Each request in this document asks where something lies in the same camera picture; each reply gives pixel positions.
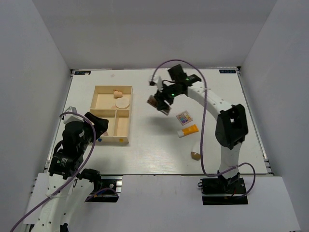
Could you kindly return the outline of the nude tan eyeshadow palette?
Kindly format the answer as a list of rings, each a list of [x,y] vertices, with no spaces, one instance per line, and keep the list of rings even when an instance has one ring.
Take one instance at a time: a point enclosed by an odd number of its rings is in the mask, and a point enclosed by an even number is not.
[[[162,112],[164,115],[169,115],[170,106],[162,100],[157,100],[153,95],[150,95],[147,103],[154,107],[157,111]]]

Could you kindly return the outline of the round white powder puff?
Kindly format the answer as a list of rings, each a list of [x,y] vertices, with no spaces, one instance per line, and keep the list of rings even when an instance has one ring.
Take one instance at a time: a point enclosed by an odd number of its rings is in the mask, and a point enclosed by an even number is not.
[[[130,106],[130,99],[127,97],[117,98],[115,101],[115,106],[118,109],[127,109]]]

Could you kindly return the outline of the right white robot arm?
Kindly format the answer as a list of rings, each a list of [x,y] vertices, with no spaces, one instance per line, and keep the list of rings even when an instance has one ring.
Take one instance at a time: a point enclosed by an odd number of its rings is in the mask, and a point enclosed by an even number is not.
[[[204,107],[216,120],[215,138],[221,146],[221,161],[216,174],[218,188],[225,193],[235,188],[239,180],[239,151],[248,134],[245,108],[242,104],[230,104],[208,89],[206,79],[200,72],[188,75],[180,64],[168,70],[171,80],[165,84],[160,76],[153,74],[149,80],[157,92],[150,96],[148,103],[168,115],[174,99],[185,95]]]

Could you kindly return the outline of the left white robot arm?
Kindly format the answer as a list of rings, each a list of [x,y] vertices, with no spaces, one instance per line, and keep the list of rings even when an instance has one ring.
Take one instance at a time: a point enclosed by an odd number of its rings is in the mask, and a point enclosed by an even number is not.
[[[94,145],[107,131],[109,121],[90,112],[82,116],[67,111],[61,117],[65,128],[52,155],[47,199],[32,229],[34,232],[67,232],[88,195],[102,187],[99,171],[84,168],[88,159],[83,156],[88,145]]]

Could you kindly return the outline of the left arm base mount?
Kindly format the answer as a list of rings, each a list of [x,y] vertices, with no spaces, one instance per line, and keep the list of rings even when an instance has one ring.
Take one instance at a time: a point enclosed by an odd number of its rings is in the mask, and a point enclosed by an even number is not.
[[[84,169],[77,175],[77,182],[86,180],[90,184],[91,192],[85,202],[89,203],[116,203],[119,199],[122,176],[102,175],[94,169]]]

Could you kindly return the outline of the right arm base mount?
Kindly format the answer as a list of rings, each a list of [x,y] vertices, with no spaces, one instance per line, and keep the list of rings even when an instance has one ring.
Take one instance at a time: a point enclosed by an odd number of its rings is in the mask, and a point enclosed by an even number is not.
[[[197,186],[201,189],[203,205],[247,205],[247,196],[243,178],[224,188],[222,182],[215,178],[201,179]]]

